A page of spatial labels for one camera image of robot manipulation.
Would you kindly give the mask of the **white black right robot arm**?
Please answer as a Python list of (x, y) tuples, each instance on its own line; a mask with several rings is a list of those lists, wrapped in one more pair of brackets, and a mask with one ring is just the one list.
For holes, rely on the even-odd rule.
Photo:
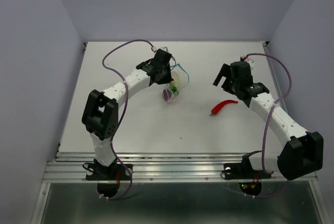
[(274, 101), (269, 89), (253, 81), (251, 66), (246, 61), (223, 64), (214, 86), (225, 78), (222, 89), (255, 112), (265, 121), (280, 141), (282, 150), (266, 154), (264, 150), (249, 152), (239, 163), (226, 163), (222, 171), (226, 180), (246, 180), (260, 176), (271, 178), (275, 172), (292, 181), (318, 171), (323, 167), (324, 139), (319, 132), (309, 132), (292, 119), (278, 102)]

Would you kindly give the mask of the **clear zip top bag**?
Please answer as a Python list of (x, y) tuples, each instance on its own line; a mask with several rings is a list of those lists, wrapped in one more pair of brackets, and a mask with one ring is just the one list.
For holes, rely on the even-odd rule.
[(190, 81), (188, 72), (179, 63), (171, 67), (171, 75), (173, 80), (162, 91), (162, 98), (165, 102), (174, 101), (179, 96), (180, 90), (186, 87)]

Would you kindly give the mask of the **purple red onion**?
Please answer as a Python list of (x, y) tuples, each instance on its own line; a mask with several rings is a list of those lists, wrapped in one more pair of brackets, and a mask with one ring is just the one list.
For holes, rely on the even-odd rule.
[(168, 102), (168, 101), (171, 100), (172, 95), (173, 95), (173, 94), (172, 94), (169, 90), (167, 90), (167, 89), (164, 89), (164, 90), (162, 91), (162, 98), (163, 98), (164, 101), (166, 101), (166, 102)]

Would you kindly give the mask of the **white daikon radish with leaves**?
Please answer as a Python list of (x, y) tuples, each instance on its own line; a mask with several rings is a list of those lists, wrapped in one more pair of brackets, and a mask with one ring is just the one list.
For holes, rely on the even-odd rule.
[(171, 75), (173, 80), (169, 83), (169, 88), (172, 91), (172, 96), (175, 97), (177, 94), (179, 94), (179, 90), (181, 88), (181, 78), (175, 71), (171, 71)]

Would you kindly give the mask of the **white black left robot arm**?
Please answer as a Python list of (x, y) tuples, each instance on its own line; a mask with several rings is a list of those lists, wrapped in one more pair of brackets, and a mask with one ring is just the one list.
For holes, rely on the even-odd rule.
[(137, 65), (121, 82), (104, 91), (89, 93), (81, 121), (92, 138), (95, 160), (99, 164), (98, 173), (104, 179), (111, 179), (116, 174), (113, 164), (116, 156), (110, 142), (119, 126), (119, 108), (126, 106), (136, 93), (153, 84), (170, 83), (173, 80), (171, 58), (171, 53), (158, 49), (152, 59)]

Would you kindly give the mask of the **red chili pepper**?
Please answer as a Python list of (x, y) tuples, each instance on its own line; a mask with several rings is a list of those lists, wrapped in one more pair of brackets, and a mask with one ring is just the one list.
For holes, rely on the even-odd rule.
[(211, 109), (210, 116), (217, 115), (228, 104), (238, 104), (238, 102), (235, 100), (224, 100)]

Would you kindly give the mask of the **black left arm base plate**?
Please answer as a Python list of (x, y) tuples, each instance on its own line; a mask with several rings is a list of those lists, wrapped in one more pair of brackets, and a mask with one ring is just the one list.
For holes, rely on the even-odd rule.
[(130, 181), (128, 171), (119, 163), (105, 167), (99, 163), (85, 162), (82, 167), (86, 171), (87, 181)]

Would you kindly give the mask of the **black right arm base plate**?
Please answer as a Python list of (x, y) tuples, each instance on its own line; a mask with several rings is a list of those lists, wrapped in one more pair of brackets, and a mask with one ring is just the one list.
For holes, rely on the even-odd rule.
[(254, 170), (249, 158), (261, 151), (253, 151), (242, 156), (242, 160), (237, 163), (225, 163), (222, 174), (226, 180), (246, 180), (246, 179), (270, 179), (271, 174), (263, 170)]

